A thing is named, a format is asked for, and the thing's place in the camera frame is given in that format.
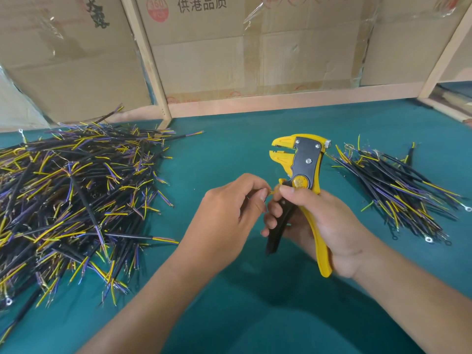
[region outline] right hand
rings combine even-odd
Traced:
[[[261,231],[268,236],[269,228],[277,225],[276,218],[282,215],[282,208],[277,203],[282,197],[304,206],[316,219],[321,237],[332,252],[332,265],[340,276],[352,278],[363,263],[365,253],[370,249],[376,237],[365,228],[347,205],[326,191],[316,195],[309,189],[294,189],[281,185],[276,188],[272,200],[268,203],[268,213],[264,215],[265,228]],[[289,220],[284,236],[298,244],[316,260],[316,248],[313,233],[308,220],[297,209]]]

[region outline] black handle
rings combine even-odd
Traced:
[[[287,225],[288,220],[292,217],[293,212],[296,210],[297,205],[294,203],[282,198],[279,201],[280,206],[282,207],[282,216],[277,219],[277,226],[268,231],[268,239],[266,245],[266,256],[271,253],[277,252],[279,247],[280,239],[284,233],[285,226]]]

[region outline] wire stripper jaw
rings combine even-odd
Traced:
[[[313,134],[294,134],[275,139],[272,142],[273,146],[295,149],[295,153],[283,150],[269,151],[270,158],[282,165],[290,177],[289,180],[279,179],[279,183],[299,189],[310,189],[314,193],[319,194],[320,184],[318,177],[320,165],[323,154],[330,144],[331,141]],[[286,199],[281,199],[279,204],[282,207],[282,216],[277,219],[277,226],[269,230],[266,246],[267,255],[277,251],[285,226],[297,208],[296,205]],[[313,216],[305,208],[301,208],[301,210],[307,217],[313,231],[320,272],[322,276],[329,277],[332,273],[328,255],[329,249],[318,233]]]

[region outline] green work surface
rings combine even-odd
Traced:
[[[472,197],[472,129],[410,101],[185,118],[174,120],[172,127],[178,133],[205,133],[171,144],[168,154],[174,159],[164,160],[161,176],[170,183],[164,192],[175,208],[155,201],[162,216],[153,214],[148,221],[153,236],[181,239],[205,192],[242,173],[277,184],[286,175],[270,160],[270,144],[295,133],[318,134],[341,147],[355,143],[360,134],[361,144],[398,157],[415,141],[415,168],[434,183]],[[10,133],[0,141],[7,146],[21,138]],[[363,194],[331,165],[325,158],[320,175],[323,189],[346,202],[392,248],[472,297],[472,213],[459,212],[457,222],[439,219],[451,236],[450,247],[428,244],[407,230],[394,241],[375,210],[360,212],[367,204]],[[277,254],[265,257],[262,227],[259,220],[239,258],[187,309],[164,353],[422,352],[354,283],[336,276],[322,278],[316,263],[287,240],[282,240]],[[143,273],[141,285],[173,250],[168,245],[146,250],[147,274]],[[94,273],[88,273],[80,286],[66,283],[50,308],[42,306],[27,314],[7,339],[4,353],[72,353],[133,296],[121,298],[118,308],[111,298],[100,307],[103,283]],[[136,292],[139,284],[133,283],[132,288]],[[1,319],[2,327],[9,320],[8,313]]]

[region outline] left hand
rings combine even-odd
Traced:
[[[199,272],[219,273],[243,249],[249,232],[266,210],[269,192],[268,183],[252,174],[209,190],[176,252]]]

